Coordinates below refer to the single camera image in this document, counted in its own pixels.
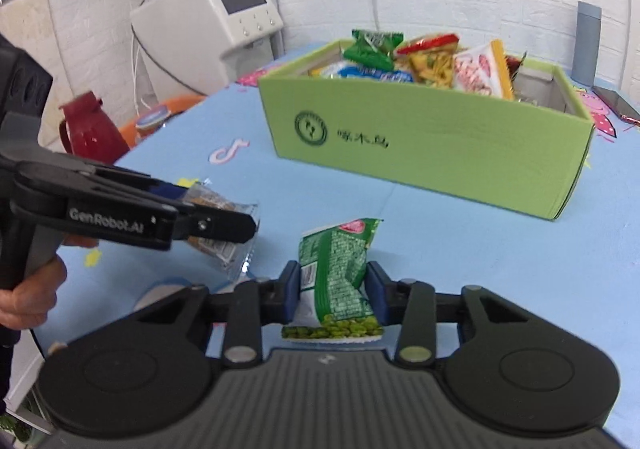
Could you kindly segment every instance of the green snack package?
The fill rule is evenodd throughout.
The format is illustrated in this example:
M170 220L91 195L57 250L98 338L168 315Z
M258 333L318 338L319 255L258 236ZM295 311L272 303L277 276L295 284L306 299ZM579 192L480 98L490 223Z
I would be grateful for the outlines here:
M404 41L404 34L353 30L356 42L344 51L344 58L385 72L395 69L393 51Z
M312 231L300 241L300 303L286 339L368 341L382 335L360 293L366 254L380 220L362 219Z

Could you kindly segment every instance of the blue snack package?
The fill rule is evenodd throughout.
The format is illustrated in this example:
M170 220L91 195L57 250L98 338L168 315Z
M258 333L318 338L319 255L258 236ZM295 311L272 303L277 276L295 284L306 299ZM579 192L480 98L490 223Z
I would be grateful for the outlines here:
M393 72L384 72L375 68L366 68L364 66L347 66L338 71L339 77L344 78L360 78L375 79L381 82L414 82L414 78L408 72L395 70Z

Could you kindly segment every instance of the gray thermos bottle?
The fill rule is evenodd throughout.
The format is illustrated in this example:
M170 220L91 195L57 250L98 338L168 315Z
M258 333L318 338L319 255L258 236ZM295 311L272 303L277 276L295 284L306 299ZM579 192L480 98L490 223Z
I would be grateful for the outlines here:
M574 67L571 78L585 86L593 86L598 65L602 9L578 2L578 26L575 29Z

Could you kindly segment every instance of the table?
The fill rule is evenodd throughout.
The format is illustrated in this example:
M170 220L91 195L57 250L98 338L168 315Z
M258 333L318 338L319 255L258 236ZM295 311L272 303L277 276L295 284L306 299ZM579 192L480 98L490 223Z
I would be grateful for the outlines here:
M369 260L392 278L428 281L449 293L485 286L608 353L622 390L607 428L640 447L640 132L609 118L617 137L594 137L574 196L556 222L278 159L258 90L238 85L172 121L120 164L172 182L208 177L228 198L258 202L255 276L277 277L287 260L297 259L303 231L382 218ZM213 152L224 158L236 140L250 145L226 163L209 162ZM159 281L206 283L212 290L225 284L188 245L151 252L103 242L100 251L99 262L87 268L86 252L61 250L69 280L36 331L45 350L126 315ZM394 336L391 329L380 345L392 346ZM452 329L440 328L439 337L439 355L455 349ZM221 338L215 330L207 353L219 352ZM274 327L264 329L264 343L265 353L286 345Z

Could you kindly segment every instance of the green box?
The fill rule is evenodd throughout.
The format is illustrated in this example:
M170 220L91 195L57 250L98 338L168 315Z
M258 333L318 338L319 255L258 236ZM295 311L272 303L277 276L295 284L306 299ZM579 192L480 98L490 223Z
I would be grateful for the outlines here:
M516 87L549 107L419 84L309 77L351 42L273 70L260 95L280 157L549 220L578 181L593 121L560 66L526 60Z

